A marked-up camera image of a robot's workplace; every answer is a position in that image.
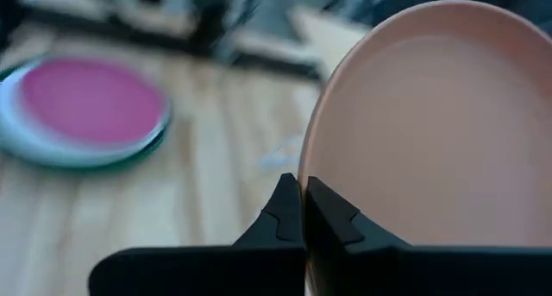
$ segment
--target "wooden table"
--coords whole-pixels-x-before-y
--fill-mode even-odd
[[[298,155],[315,84],[36,25],[15,40],[0,68],[45,53],[117,60],[156,81],[174,109],[163,144],[118,172],[61,172],[0,155],[0,295],[87,295],[91,268],[119,249],[232,243],[279,175],[297,170],[259,161],[292,136],[298,145],[277,154]]]

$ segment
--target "red plate center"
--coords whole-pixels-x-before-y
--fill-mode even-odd
[[[87,59],[45,61],[23,77],[20,90],[40,123],[98,145],[141,141],[166,107],[160,92],[131,71]]]

